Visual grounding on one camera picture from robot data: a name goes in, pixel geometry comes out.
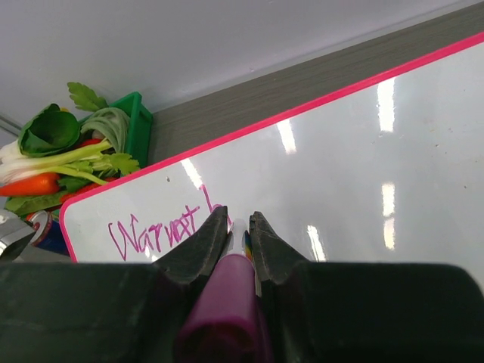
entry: pink handwriting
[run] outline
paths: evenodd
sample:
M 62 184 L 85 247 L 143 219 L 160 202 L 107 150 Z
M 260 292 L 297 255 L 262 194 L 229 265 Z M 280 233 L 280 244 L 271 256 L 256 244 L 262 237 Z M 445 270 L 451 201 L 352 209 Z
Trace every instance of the pink handwriting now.
M 220 204 L 214 204 L 210 202 L 208 191 L 205 186 L 200 187 L 201 191 L 205 196 L 206 204 L 211 213 L 216 207 L 221 206 Z M 200 206 L 190 208 L 185 206 L 186 212 L 181 214 L 180 218 L 173 219 L 167 224 L 157 223 L 151 225 L 147 228 L 140 227 L 138 218 L 134 214 L 130 214 L 130 231 L 126 229 L 121 221 L 116 224 L 109 223 L 107 225 L 107 230 L 116 246 L 119 254 L 123 261 L 127 260 L 128 250 L 133 250 L 135 253 L 144 253 L 146 249 L 151 251 L 162 252 L 161 248 L 161 238 L 163 237 L 162 231 L 165 232 L 166 238 L 170 249 L 174 247 L 175 243 L 180 243 L 186 237 L 190 237 L 197 230 L 195 226 L 194 214 L 200 209 Z M 228 217 L 229 225 L 232 224 L 230 217 Z M 118 232 L 121 234 L 121 239 L 114 236 L 113 226 L 117 227 Z

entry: soda can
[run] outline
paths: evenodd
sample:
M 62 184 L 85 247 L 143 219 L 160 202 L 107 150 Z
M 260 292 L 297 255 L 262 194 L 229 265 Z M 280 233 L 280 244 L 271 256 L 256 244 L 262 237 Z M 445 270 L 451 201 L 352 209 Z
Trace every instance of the soda can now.
M 66 242 L 62 236 L 61 227 L 59 223 L 53 220 L 50 212 L 41 210 L 33 213 L 26 219 L 32 223 L 33 229 L 36 230 L 36 233 L 30 241 L 32 246 L 69 256 Z

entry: white board surface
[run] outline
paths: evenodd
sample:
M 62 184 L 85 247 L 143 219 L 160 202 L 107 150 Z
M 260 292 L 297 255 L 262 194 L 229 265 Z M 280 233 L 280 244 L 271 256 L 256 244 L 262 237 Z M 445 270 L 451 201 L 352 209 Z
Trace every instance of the white board surface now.
M 484 33 L 67 203 L 61 224 L 74 259 L 152 262 L 224 204 L 233 219 L 261 211 L 309 259 L 447 262 L 484 285 L 482 41 Z

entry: pink border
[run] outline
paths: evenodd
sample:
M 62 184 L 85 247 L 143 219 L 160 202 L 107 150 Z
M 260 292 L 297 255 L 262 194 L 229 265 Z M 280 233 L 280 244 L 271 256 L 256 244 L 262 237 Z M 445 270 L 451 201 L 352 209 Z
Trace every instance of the pink border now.
M 218 147 L 220 145 L 223 145 L 227 142 L 233 141 L 236 138 L 241 138 L 242 136 L 248 135 L 252 132 L 258 131 L 260 129 L 264 129 L 265 127 L 274 125 L 275 123 L 278 123 L 279 121 L 282 121 L 284 119 L 289 119 L 290 117 L 294 117 L 296 115 L 299 115 L 300 113 L 304 113 L 306 111 L 312 110 L 313 108 L 319 107 L 323 104 L 327 104 L 331 101 L 335 101 L 338 98 L 345 97 L 347 95 L 350 95 L 352 93 L 355 93 L 357 91 L 361 91 L 364 88 L 370 87 L 372 85 L 375 85 L 377 83 L 380 83 L 386 79 L 393 78 L 395 76 L 399 76 L 403 73 L 407 73 L 411 70 L 415 70 L 416 68 L 425 66 L 429 63 L 438 61 L 439 59 L 442 59 L 444 57 L 448 57 L 449 55 L 458 53 L 459 51 L 463 51 L 464 49 L 473 47 L 474 45 L 477 45 L 479 43 L 484 42 L 484 32 L 478 33 L 475 36 L 471 36 L 470 38 L 461 40 L 460 42 L 454 43 L 452 45 L 449 45 L 448 47 L 439 49 L 438 51 L 434 51 L 433 53 L 429 53 L 427 55 L 424 55 L 423 57 L 417 58 L 415 60 L 411 60 L 410 62 L 407 62 L 401 66 L 392 68 L 391 70 L 387 70 L 386 72 L 377 74 L 376 76 L 370 77 L 368 79 L 365 79 L 363 81 L 357 82 L 354 85 L 349 85 L 345 88 L 342 88 L 338 91 L 335 91 L 333 93 L 330 93 L 329 95 L 322 96 L 320 98 L 316 98 L 313 101 L 307 102 L 305 104 L 301 104 L 298 107 L 294 107 L 291 110 L 287 110 L 283 113 L 279 113 L 278 115 L 269 117 L 268 119 L 264 119 L 262 121 L 259 121 L 257 123 L 254 123 L 248 127 L 244 127 L 243 129 L 237 130 L 235 132 L 232 132 L 230 134 L 227 134 L 225 136 L 222 136 L 221 138 L 217 138 L 216 140 L 207 142 L 206 144 L 203 144 L 201 146 L 195 147 L 191 150 L 187 150 L 184 153 L 181 153 L 179 155 L 175 155 L 174 157 L 170 157 L 166 160 L 160 161 L 159 163 L 150 165 L 138 172 L 135 172 L 131 175 L 127 175 L 124 178 L 121 178 L 116 181 L 112 181 L 108 185 L 105 185 L 103 187 L 96 188 L 92 191 L 88 191 L 82 195 L 79 195 L 78 197 L 74 197 L 69 199 L 61 208 L 60 210 L 60 229 L 62 230 L 62 234 L 64 235 L 64 238 L 66 240 L 66 245 L 67 249 L 69 250 L 69 254 L 71 259 L 74 262 L 77 262 L 76 254 L 74 253 L 72 244 L 70 243 L 69 235 L 67 234 L 67 229 L 66 226 L 64 225 L 64 215 L 66 214 L 67 208 L 73 203 L 79 202 L 85 198 L 92 197 L 93 195 L 96 195 L 98 193 L 102 193 L 103 191 L 106 191 L 111 188 L 115 188 L 118 185 L 125 184 L 127 182 L 130 182 L 133 179 L 140 178 L 143 175 L 149 174 L 151 172 L 155 172 L 159 169 L 162 169 L 164 167 L 167 167 L 169 165 L 172 165 L 173 163 L 177 163 L 180 160 L 186 159 L 188 157 L 192 157 L 194 155 L 203 153 L 204 151 L 213 149 L 214 147 Z

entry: green basket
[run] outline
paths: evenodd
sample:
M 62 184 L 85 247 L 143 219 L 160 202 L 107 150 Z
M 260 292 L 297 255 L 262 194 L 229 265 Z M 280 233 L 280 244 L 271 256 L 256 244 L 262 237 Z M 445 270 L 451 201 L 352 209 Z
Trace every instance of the green basket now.
M 129 116 L 128 139 L 124 152 L 132 155 L 139 162 L 140 168 L 144 168 L 148 161 L 153 115 L 141 104 L 141 95 L 138 92 L 130 93 L 110 104 L 110 107 L 119 108 Z

